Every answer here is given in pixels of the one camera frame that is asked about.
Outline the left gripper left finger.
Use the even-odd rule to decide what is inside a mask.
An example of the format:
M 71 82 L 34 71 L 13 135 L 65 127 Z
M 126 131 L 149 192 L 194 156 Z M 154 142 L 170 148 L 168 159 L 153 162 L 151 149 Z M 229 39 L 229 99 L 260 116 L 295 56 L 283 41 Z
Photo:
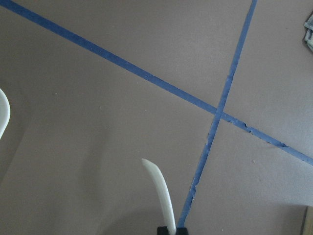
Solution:
M 157 227 L 156 234 L 157 235 L 169 235 L 168 228 L 166 226 Z

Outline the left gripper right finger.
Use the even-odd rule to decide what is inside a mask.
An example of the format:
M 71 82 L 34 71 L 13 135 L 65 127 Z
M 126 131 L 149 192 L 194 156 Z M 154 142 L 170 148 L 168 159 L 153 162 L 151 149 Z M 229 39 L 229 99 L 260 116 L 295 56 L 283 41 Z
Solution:
M 188 229 L 186 227 L 178 227 L 176 235 L 188 235 Z

